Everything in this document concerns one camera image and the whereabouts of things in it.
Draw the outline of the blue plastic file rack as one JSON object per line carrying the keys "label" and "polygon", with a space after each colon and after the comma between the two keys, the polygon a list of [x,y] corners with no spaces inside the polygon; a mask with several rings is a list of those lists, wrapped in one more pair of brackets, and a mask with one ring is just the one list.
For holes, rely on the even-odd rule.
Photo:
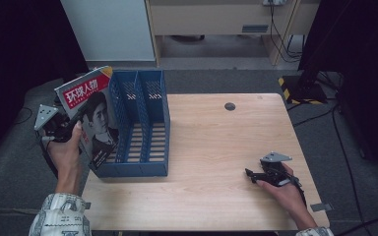
{"label": "blue plastic file rack", "polygon": [[99,178],[168,174],[170,116],[163,72],[115,71],[109,94],[119,128],[115,157],[93,169]]}

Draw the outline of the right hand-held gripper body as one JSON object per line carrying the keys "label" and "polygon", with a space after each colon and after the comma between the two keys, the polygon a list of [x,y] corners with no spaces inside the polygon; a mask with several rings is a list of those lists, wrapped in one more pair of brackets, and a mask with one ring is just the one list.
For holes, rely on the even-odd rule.
{"label": "right hand-held gripper body", "polygon": [[290,177],[282,165],[283,161],[290,161],[291,157],[271,151],[260,159],[261,166],[266,174],[266,182],[281,187],[290,182]]}

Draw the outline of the person's right hand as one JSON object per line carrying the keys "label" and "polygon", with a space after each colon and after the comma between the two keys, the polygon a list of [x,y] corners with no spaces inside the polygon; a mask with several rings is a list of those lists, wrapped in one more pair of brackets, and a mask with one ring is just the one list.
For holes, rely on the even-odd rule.
{"label": "person's right hand", "polygon": [[268,182],[259,180],[257,185],[270,193],[297,224],[311,219],[307,206],[293,184],[287,183],[284,186],[275,187]]}

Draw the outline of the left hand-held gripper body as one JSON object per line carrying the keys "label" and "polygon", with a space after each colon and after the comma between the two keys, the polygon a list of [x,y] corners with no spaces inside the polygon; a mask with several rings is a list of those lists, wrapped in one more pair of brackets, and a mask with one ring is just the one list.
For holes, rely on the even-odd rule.
{"label": "left hand-held gripper body", "polygon": [[72,137],[75,124],[73,119],[60,112],[57,107],[41,104],[33,128],[37,132],[43,131],[45,136],[52,141],[66,143]]}

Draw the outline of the white cabinet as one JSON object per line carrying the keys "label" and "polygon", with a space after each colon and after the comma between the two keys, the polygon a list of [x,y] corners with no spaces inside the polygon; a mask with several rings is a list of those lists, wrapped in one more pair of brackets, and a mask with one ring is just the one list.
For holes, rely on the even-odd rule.
{"label": "white cabinet", "polygon": [[145,0],[61,0],[88,62],[154,61]]}

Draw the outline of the light wooden desk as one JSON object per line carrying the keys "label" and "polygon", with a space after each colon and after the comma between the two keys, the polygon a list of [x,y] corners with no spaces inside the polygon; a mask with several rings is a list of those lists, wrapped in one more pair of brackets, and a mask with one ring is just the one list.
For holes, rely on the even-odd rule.
{"label": "light wooden desk", "polygon": [[152,39],[166,35],[259,34],[272,64],[292,35],[309,33],[321,0],[145,0]]}

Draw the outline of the black curtain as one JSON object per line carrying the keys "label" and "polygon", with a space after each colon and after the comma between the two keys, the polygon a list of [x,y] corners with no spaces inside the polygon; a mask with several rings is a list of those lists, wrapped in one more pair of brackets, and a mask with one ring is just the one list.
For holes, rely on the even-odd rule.
{"label": "black curtain", "polygon": [[299,69],[344,76],[343,110],[364,155],[378,161],[378,0],[321,0]]}
{"label": "black curtain", "polygon": [[61,0],[0,0],[0,143],[29,89],[87,70]]}

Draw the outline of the person's left hand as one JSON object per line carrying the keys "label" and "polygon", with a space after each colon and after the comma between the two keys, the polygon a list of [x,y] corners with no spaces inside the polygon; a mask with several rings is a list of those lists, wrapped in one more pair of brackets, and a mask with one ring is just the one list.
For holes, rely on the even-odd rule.
{"label": "person's left hand", "polygon": [[58,171],[58,182],[63,185],[73,184],[77,181],[81,170],[79,160],[79,142],[82,135],[82,123],[78,121],[73,130],[72,137],[66,143],[50,142],[49,154]]}

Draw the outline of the magazine with portrait cover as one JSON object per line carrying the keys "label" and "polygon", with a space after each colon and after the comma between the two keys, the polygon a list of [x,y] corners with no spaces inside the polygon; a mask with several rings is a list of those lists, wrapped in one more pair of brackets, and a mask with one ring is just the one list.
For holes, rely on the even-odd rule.
{"label": "magazine with portrait cover", "polygon": [[113,160],[119,143],[108,90],[112,76],[111,67],[96,68],[77,78],[78,84],[63,98],[57,95],[70,119],[78,112],[84,114],[81,142],[93,169]]}

